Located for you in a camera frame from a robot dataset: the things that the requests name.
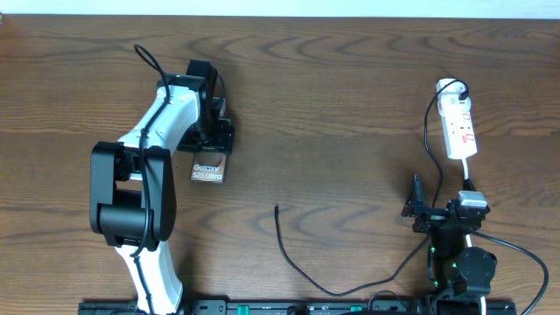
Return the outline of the Galaxy S25 Ultra smartphone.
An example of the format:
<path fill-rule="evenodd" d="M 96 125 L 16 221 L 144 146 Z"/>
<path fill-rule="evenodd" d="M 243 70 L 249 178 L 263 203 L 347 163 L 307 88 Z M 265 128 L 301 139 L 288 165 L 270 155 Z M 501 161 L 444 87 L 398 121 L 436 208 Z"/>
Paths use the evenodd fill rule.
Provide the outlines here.
<path fill-rule="evenodd" d="M 222 184 L 225 179 L 228 156 L 224 153 L 195 153 L 192 161 L 191 180 Z"/>

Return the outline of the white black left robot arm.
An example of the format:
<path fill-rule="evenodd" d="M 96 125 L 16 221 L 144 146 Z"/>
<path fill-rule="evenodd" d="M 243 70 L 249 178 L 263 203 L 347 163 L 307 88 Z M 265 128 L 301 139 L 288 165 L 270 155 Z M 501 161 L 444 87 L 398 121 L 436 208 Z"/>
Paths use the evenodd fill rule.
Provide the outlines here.
<path fill-rule="evenodd" d="M 193 155 L 189 179 L 223 182 L 235 128 L 225 115 L 226 98 L 214 93 L 221 81 L 210 62 L 196 59 L 184 74 L 164 74 L 138 124 L 92 149 L 90 225 L 124 260 L 136 299 L 84 302 L 80 314 L 188 311 L 168 244 L 177 213 L 172 156 Z"/>

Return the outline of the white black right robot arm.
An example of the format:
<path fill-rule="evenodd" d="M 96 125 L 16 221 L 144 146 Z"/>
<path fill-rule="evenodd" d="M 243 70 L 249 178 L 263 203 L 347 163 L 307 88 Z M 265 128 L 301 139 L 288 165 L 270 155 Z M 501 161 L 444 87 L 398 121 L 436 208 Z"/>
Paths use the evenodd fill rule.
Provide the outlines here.
<path fill-rule="evenodd" d="M 487 200 L 473 188 L 469 179 L 456 199 L 444 208 L 430 207 L 425 201 L 418 176 L 411 180 L 403 217 L 415 219 L 412 229 L 428 235 L 428 278 L 435 290 L 418 303 L 425 314 L 486 314 L 497 258 L 473 246 L 471 232 L 481 228 L 490 212 Z"/>

